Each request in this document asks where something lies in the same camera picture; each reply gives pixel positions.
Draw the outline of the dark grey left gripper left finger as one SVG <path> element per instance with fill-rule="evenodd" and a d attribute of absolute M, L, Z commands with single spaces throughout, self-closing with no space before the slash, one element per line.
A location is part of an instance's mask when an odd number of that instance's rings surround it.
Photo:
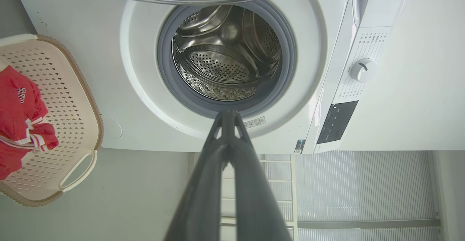
<path fill-rule="evenodd" d="M 221 175 L 227 111 L 219 112 L 188 180 L 164 241 L 219 241 Z"/>

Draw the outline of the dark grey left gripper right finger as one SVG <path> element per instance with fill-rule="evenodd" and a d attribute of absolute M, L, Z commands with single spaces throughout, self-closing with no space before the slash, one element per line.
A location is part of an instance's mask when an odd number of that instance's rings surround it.
<path fill-rule="evenodd" d="M 237 111 L 229 111 L 229 161 L 235 173 L 237 241 L 292 241 Z"/>

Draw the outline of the white front-load washing machine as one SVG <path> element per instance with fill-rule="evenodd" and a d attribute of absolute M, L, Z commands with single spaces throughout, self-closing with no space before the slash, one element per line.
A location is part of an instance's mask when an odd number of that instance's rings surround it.
<path fill-rule="evenodd" d="M 162 81 L 156 39 L 171 5 L 129 0 L 21 0 L 38 34 L 60 41 L 100 113 L 122 136 L 111 149 L 198 152 L 213 119 L 182 105 Z M 344 22 L 349 0 L 266 0 L 296 40 L 290 88 L 248 128 L 256 153 L 327 150 L 465 150 L 465 0 L 406 0 L 387 40 L 358 48 Z M 361 90 L 342 139 L 316 144 L 337 82 L 355 57 L 379 71 Z"/>

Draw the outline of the white warning sticker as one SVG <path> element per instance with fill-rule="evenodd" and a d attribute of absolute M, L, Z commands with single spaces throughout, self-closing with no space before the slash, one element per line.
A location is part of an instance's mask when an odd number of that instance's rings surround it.
<path fill-rule="evenodd" d="M 248 129 L 248 128 L 256 127 L 256 126 L 259 126 L 265 123 L 266 123 L 266 119 L 264 116 L 262 116 L 254 120 L 249 120 L 249 121 L 244 122 L 244 126 L 246 129 Z"/>

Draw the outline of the white slatted shutter panel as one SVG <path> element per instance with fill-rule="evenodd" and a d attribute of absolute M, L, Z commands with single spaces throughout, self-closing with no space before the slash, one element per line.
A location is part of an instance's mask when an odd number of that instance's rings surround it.
<path fill-rule="evenodd" d="M 443 241 L 430 151 L 258 158 L 291 241 Z"/>

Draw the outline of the black control display panel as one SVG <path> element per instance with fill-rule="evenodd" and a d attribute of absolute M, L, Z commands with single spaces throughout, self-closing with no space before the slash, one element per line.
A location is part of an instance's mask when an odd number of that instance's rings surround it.
<path fill-rule="evenodd" d="M 332 104 L 324 121 L 317 144 L 340 140 L 357 104 L 358 101 Z"/>

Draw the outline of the round white filter cover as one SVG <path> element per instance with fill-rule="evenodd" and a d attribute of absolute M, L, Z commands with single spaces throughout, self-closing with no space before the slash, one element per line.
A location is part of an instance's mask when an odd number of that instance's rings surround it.
<path fill-rule="evenodd" d="M 104 113 L 102 113 L 100 117 L 104 129 L 102 147 L 112 148 L 113 142 L 122 136 L 121 125 L 114 118 Z"/>

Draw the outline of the perforated steel washer drum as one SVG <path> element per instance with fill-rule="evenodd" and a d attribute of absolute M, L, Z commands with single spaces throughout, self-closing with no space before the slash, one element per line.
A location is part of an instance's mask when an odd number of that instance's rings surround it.
<path fill-rule="evenodd" d="M 176 29 L 172 52 L 184 82 L 217 101 L 253 96 L 281 66 L 274 29 L 255 12 L 235 5 L 190 14 Z"/>

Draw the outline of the white round control knob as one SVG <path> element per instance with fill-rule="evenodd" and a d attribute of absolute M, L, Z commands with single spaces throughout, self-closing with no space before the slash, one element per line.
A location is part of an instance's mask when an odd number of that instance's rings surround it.
<path fill-rule="evenodd" d="M 375 61 L 363 58 L 352 66 L 350 76 L 359 83 L 368 83 L 374 78 L 378 70 L 379 67 Z"/>

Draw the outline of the cream perforated laundry basket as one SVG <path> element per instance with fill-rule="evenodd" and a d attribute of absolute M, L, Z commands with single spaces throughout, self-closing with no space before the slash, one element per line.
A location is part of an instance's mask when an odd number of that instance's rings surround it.
<path fill-rule="evenodd" d="M 60 142 L 53 150 L 27 155 L 20 170 L 0 181 L 0 195 L 23 206 L 45 206 L 93 171 L 103 121 L 74 57 L 59 41 L 33 34 L 3 38 L 0 57 L 38 86 Z"/>

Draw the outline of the red garment with white stripes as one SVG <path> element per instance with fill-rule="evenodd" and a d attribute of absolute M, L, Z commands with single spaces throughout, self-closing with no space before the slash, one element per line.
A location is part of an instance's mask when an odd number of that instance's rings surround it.
<path fill-rule="evenodd" d="M 0 71 L 0 180 L 22 168 L 28 153 L 59 145 L 37 85 L 11 65 Z"/>

